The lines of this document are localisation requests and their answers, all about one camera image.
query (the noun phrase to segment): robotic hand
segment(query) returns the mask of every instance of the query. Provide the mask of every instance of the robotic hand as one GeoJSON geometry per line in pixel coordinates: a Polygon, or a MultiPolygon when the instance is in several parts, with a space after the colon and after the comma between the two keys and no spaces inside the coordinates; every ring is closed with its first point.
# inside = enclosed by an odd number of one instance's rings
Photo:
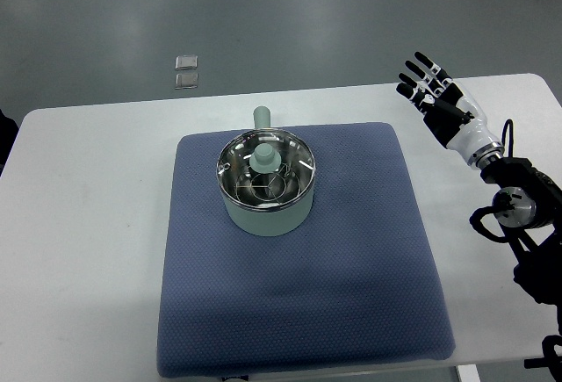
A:
{"type": "Polygon", "coordinates": [[[400,83],[396,90],[424,115],[423,121],[436,139],[445,148],[459,152],[475,169],[484,169],[494,159],[501,158],[503,145],[487,129],[486,114],[468,91],[422,53],[415,53],[415,58],[432,75],[406,61],[406,66],[420,77],[421,82],[400,74],[404,83],[400,83]]]}
{"type": "MultiPolygon", "coordinates": [[[[480,208],[470,218],[472,227],[491,241],[508,243],[518,264],[514,280],[537,303],[558,308],[558,331],[562,335],[562,191],[527,158],[513,157],[513,122],[508,120],[502,141],[487,128],[486,115],[459,83],[422,53],[415,58],[429,71],[411,61],[406,66],[421,80],[416,82],[400,74],[396,90],[422,114],[423,121],[447,149],[463,157],[488,184],[498,184],[492,206],[480,208]],[[505,138],[510,128],[508,156],[504,156],[505,138]],[[504,233],[489,231],[482,219],[492,213],[504,233]],[[537,245],[525,231],[552,224],[552,234],[537,245]]],[[[545,367],[562,381],[562,357],[554,350],[562,346],[562,336],[544,338],[544,358],[525,361],[525,367],[545,367]]]]}

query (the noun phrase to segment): blue cushion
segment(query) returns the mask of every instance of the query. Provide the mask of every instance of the blue cushion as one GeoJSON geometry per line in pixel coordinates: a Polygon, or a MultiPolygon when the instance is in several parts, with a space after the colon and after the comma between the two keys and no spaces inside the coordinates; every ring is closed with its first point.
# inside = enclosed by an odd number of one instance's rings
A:
{"type": "Polygon", "coordinates": [[[164,377],[442,360],[455,348],[407,167],[385,123],[297,126],[317,163],[288,234],[228,217],[215,176],[240,132],[177,147],[158,328],[164,377]]]}

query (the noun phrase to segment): robotic finger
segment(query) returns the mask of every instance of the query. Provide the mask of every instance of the robotic finger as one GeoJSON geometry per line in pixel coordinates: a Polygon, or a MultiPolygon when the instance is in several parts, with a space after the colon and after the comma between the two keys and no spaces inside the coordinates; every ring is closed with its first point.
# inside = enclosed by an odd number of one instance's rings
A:
{"type": "Polygon", "coordinates": [[[412,72],[414,72],[423,81],[423,83],[427,86],[427,88],[429,89],[429,91],[433,96],[440,97],[441,94],[443,94],[445,88],[433,76],[425,73],[410,60],[406,61],[406,67],[409,68],[412,72]]]}
{"type": "Polygon", "coordinates": [[[414,53],[414,57],[423,64],[426,68],[428,68],[431,73],[436,77],[437,81],[445,88],[453,83],[452,78],[449,76],[447,72],[443,68],[441,68],[438,64],[434,63],[430,60],[425,54],[416,51],[414,53]]]}

